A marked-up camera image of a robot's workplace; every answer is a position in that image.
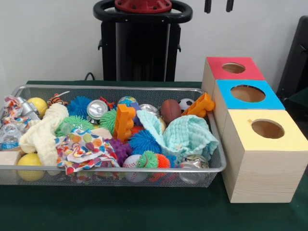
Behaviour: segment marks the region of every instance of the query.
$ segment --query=yellow box lid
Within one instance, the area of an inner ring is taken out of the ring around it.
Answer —
[[[228,111],[246,151],[308,151],[306,137],[285,110]]]

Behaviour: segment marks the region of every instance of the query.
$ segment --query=patterned fabric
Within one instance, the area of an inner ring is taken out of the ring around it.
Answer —
[[[66,174],[92,167],[119,167],[111,144],[91,133],[73,129],[64,137],[55,139],[58,152],[57,166],[65,167]]]
[[[21,104],[19,103],[17,98],[11,95],[5,97],[3,109],[4,117],[1,121],[2,125],[14,123],[21,131],[29,128],[28,123],[31,119],[29,117],[20,116],[23,111],[23,108],[21,107]]]

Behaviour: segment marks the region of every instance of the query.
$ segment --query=wooden block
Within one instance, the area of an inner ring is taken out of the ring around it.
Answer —
[[[16,165],[20,157],[20,153],[16,151],[1,151],[0,165]]]
[[[250,57],[207,57],[202,90],[213,96],[215,81],[219,79],[265,80]]]
[[[1,151],[0,165],[16,165],[21,154],[18,151]],[[1,170],[0,184],[18,184],[15,170]]]
[[[287,203],[308,164],[308,141],[285,110],[228,110],[223,179],[231,203]]]
[[[228,109],[278,109],[284,106],[262,80],[217,80],[213,101],[219,134],[223,135]]]
[[[112,138],[112,135],[110,134],[109,130],[107,130],[105,128],[96,128],[96,129],[91,130],[91,132],[94,135],[103,137],[104,139],[111,139]]]

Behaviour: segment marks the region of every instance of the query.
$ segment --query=wire mesh basket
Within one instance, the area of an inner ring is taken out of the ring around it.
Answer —
[[[25,85],[12,93],[15,97],[26,100],[40,97],[48,100],[54,93],[70,91],[62,97],[71,101],[77,96],[86,96],[92,100],[103,96],[110,102],[117,102],[129,95],[139,104],[149,103],[157,108],[167,99],[177,101],[188,98],[197,100],[203,91],[200,89],[176,88],[133,88],[133,87],[96,87],[96,86],[60,86],[60,85]],[[205,120],[213,135],[220,141],[212,113]],[[88,185],[88,186],[155,186],[155,187],[208,187],[218,172],[226,167],[226,159],[221,143],[209,160],[209,168],[120,168],[99,167],[65,174],[64,168],[52,166],[9,166],[0,165],[0,184],[7,185]],[[129,181],[129,176],[139,176],[141,182]]]

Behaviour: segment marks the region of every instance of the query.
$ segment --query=white wall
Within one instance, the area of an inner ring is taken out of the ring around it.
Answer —
[[[0,0],[0,99],[30,79],[80,80],[88,71],[102,79],[98,0]],[[307,0],[183,0],[193,19],[182,24],[176,80],[201,81],[206,55],[252,56],[277,88]]]

